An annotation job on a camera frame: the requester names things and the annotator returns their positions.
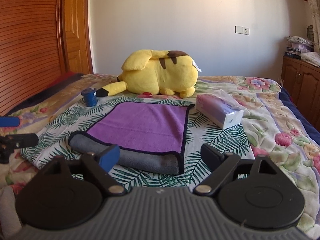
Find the palm leaf print cloth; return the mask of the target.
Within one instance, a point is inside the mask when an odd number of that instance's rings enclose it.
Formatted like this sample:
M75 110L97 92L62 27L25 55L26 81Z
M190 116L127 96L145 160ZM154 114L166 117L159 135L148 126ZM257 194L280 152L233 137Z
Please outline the palm leaf print cloth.
M142 168L140 160L112 168L111 176L128 190L135 186L195 187L210 173L200 155L203 144L223 154L253 158L242 124L220 129L196 109L194 100L124 96L100 99L93 107L79 100L41 129L38 144L21 155L37 168L55 156L78 159L79 153L68 143L76 133L86 133L106 146L116 144L127 153L140 153L143 160L170 158L157 172ZM177 175L167 174L170 165L177 165Z

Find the stack of folded linens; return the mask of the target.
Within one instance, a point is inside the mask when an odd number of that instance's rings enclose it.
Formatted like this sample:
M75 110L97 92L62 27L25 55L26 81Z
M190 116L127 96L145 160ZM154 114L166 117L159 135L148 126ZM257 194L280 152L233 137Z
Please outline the stack of folded linens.
M312 52L314 52L314 44L312 41L306 40L300 36L289 36L287 38L285 56L301 60L303 54Z

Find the purple and grey towel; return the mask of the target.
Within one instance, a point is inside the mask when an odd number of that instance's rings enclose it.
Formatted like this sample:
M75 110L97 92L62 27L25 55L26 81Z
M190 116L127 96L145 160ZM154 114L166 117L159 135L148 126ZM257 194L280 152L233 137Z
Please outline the purple and grey towel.
M79 153L120 149L118 165L146 172L184 173L189 111L194 107L122 102L85 131L73 132L68 144Z

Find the floral window curtain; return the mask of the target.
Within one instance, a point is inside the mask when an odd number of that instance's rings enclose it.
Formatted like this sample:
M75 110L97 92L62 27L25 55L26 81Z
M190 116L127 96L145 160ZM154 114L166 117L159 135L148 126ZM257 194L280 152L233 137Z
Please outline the floral window curtain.
M314 51L319 53L319 0L308 0L312 17Z

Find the white wall switch socket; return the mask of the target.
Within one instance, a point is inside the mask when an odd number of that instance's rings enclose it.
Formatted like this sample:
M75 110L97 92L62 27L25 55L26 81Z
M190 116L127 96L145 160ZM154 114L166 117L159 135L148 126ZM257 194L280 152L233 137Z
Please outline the white wall switch socket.
M249 35L250 29L248 27L235 26L235 33L242 35Z

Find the wooden side cabinet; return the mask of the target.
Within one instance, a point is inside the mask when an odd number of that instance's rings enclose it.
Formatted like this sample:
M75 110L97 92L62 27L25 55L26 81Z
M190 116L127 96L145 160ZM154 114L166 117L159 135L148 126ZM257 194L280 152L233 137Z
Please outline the wooden side cabinet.
M319 68L284 56L281 80L300 113L319 130Z

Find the pink tissue pack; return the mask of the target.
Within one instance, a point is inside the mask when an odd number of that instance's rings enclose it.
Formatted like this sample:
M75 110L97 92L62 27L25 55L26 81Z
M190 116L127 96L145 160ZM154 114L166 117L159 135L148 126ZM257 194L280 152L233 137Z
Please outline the pink tissue pack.
M241 124L246 108L220 89L212 93L198 94L196 109L221 129Z

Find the yellow Pikachu plush toy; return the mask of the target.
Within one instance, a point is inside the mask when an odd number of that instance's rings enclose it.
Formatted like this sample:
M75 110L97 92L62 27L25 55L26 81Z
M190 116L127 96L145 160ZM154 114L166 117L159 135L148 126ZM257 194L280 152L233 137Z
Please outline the yellow Pikachu plush toy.
M202 70L194 59L179 50L142 49L133 52L123 63L117 82L96 92L97 97L114 96L125 90L131 93L189 98Z

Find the green woven fan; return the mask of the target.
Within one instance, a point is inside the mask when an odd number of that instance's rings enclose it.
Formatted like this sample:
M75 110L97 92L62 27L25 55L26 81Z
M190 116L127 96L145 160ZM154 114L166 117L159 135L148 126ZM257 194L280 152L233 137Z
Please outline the green woven fan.
M314 38L314 33L313 33L313 25L309 25L307 27L307 38L308 40L314 42L315 41L315 38Z

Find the white folded cloth on cabinet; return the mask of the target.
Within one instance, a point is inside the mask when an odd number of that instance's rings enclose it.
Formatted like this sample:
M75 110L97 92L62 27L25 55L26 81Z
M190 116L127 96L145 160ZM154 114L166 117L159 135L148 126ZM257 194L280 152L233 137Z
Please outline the white folded cloth on cabinet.
M300 55L301 60L312 64L313 66L320 67L320 54L317 52L307 52Z

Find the blue cylindrical container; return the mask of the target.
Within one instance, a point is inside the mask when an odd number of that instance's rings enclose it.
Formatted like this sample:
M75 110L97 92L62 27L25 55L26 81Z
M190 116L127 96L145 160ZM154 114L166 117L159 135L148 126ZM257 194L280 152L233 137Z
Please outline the blue cylindrical container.
M81 95L84 98L84 102L87 107L93 107L97 105L96 92L97 90L95 88L87 88L81 92Z

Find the wooden door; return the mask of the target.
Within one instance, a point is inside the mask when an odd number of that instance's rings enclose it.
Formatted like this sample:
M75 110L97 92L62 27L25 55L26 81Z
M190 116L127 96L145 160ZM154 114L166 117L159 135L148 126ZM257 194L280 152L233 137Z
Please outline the wooden door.
M88 0L62 0L62 27L67 69L92 74Z

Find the wooden slatted headboard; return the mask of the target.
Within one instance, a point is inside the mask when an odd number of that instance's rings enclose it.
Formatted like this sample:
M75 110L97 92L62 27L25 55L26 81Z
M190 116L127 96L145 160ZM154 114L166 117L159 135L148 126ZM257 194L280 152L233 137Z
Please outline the wooden slatted headboard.
M1 114L65 72L61 0L1 0Z

